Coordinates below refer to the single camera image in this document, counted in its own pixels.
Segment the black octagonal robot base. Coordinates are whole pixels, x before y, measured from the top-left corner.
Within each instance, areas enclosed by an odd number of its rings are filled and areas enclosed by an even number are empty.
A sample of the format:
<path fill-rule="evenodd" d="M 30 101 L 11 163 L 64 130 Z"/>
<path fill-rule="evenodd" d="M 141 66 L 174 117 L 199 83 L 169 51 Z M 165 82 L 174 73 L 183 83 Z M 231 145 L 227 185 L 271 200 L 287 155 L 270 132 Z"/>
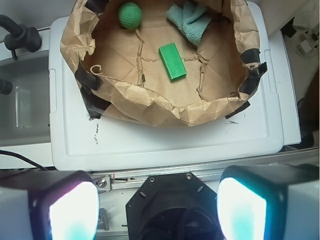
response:
<path fill-rule="evenodd" d="M 191 172 L 151 175 L 126 206 L 131 240 L 222 240 L 217 193 Z"/>

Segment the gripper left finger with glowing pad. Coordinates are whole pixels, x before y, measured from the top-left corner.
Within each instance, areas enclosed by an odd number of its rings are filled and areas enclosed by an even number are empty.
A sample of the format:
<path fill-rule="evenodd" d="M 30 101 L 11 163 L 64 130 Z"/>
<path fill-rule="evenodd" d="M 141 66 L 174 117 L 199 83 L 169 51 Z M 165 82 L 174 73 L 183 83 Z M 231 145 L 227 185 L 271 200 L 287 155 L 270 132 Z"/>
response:
<path fill-rule="evenodd" d="M 92 240 L 99 194 L 85 171 L 1 171 L 2 240 Z"/>

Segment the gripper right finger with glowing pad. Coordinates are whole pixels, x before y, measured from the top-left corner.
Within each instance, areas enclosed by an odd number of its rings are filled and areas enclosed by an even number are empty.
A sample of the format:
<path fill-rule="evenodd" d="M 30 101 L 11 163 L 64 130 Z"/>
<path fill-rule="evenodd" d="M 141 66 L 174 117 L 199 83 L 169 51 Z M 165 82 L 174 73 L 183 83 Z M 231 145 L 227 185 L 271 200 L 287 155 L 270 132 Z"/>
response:
<path fill-rule="evenodd" d="M 217 190 L 217 214 L 227 240 L 318 240 L 320 168 L 228 166 Z"/>

